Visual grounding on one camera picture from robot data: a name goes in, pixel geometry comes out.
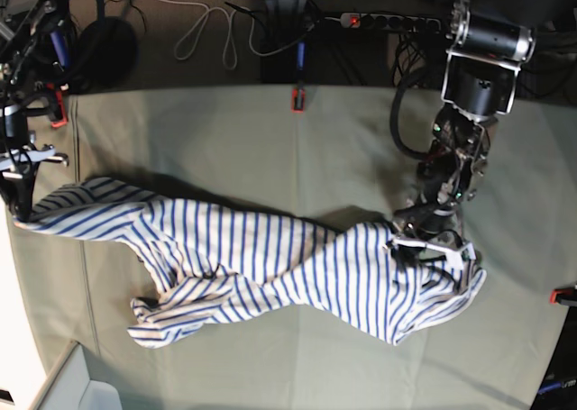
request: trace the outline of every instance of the white cable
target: white cable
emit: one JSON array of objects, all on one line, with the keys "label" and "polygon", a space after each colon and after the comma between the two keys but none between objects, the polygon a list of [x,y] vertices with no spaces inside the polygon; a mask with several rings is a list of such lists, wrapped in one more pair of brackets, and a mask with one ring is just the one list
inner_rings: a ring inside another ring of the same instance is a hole
[{"label": "white cable", "polygon": [[[201,15],[200,18],[198,18],[198,20],[194,23],[194,25],[190,28],[190,30],[188,30],[188,32],[186,32],[184,34],[184,36],[182,36],[182,38],[180,38],[179,41],[177,41],[177,43],[174,45],[173,54],[174,54],[174,58],[178,61],[184,61],[184,60],[190,59],[193,56],[193,54],[197,50],[198,42],[200,41],[200,37],[201,37],[202,32],[204,31],[205,27],[206,27],[206,23],[208,22],[208,18],[210,17],[210,14],[214,11],[222,12],[224,14],[224,16],[226,17],[226,21],[228,23],[228,33],[226,36],[226,43],[224,44],[224,50],[223,50],[223,66],[225,69],[228,69],[228,70],[235,70],[236,69],[236,67],[238,66],[238,53],[236,51],[236,44],[234,43],[233,26],[234,26],[234,17],[236,15],[237,11],[234,10],[234,11],[228,13],[222,7],[209,7],[208,5],[205,5],[204,3],[199,3],[199,2],[185,2],[185,1],[179,1],[179,0],[156,0],[156,1],[162,2],[162,3],[167,3],[170,5],[197,6],[197,7],[202,7],[203,9],[205,9],[205,12]],[[247,11],[250,10],[246,7],[243,7],[243,6],[241,6],[241,7],[243,9],[246,9]],[[285,45],[284,47],[279,48],[278,50],[274,50],[274,51],[266,52],[266,53],[261,53],[261,52],[258,52],[256,49],[254,49],[254,46],[252,45],[252,37],[254,35],[255,24],[256,24],[256,21],[254,20],[254,18],[252,18],[251,32],[249,34],[249,47],[250,47],[252,53],[258,57],[275,56],[277,54],[280,54],[282,51],[285,51],[285,50],[288,50],[289,48],[294,47],[299,42],[301,42],[303,39],[305,39],[307,34],[309,34],[315,28],[315,25],[312,24],[311,26],[308,27],[307,31],[302,36],[300,36],[298,39],[291,42],[290,44]],[[180,53],[179,50],[180,50],[181,45],[197,29],[198,29],[197,37],[195,38],[190,50],[186,54],[179,55],[179,53]],[[228,65],[226,62],[226,55],[227,55],[229,50],[232,51],[231,54],[232,54],[233,61],[234,61],[232,65]]]}]

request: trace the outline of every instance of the white wall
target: white wall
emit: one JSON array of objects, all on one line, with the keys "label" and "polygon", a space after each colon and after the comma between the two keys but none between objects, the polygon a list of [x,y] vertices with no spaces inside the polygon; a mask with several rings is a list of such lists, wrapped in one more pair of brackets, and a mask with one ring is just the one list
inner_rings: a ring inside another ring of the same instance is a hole
[{"label": "white wall", "polygon": [[[27,409],[46,379],[28,323],[8,234],[6,209],[0,202],[0,388],[12,395],[16,409]],[[14,407],[3,406],[0,410]]]}]

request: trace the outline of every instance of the blue and white striped shirt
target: blue and white striped shirt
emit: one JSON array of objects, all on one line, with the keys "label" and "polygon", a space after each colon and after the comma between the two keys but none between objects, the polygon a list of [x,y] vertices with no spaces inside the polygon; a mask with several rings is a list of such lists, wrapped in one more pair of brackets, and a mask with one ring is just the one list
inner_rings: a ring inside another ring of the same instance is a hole
[{"label": "blue and white striped shirt", "polygon": [[133,299],[128,333],[159,348],[207,323],[234,323],[288,305],[311,305],[398,344],[446,322],[473,300],[485,271],[444,261],[409,266],[385,248],[384,224],[343,233],[293,217],[170,199],[111,178],[66,186],[40,201],[33,232],[119,241],[142,259],[158,303]]}]

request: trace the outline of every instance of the power strip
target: power strip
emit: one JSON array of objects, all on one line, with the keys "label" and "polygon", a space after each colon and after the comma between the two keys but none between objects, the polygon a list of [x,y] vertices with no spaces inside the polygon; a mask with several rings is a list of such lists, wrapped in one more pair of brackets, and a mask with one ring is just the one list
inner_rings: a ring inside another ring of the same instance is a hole
[{"label": "power strip", "polygon": [[444,33],[440,20],[423,16],[346,13],[341,15],[341,25],[344,29],[373,29],[401,33]]}]

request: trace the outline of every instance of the striped shirt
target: striped shirt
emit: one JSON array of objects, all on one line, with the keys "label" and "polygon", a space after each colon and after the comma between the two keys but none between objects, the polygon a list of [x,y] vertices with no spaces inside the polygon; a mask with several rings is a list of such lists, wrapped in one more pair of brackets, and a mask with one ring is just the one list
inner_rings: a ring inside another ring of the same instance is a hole
[{"label": "striped shirt", "polygon": [[385,224],[337,233],[275,214],[170,199],[111,178],[66,186],[41,200],[33,232],[128,245],[159,298],[135,298],[128,333],[159,348],[208,323],[249,320],[288,305],[311,305],[392,344],[461,313],[486,272],[475,261],[396,262]]}]

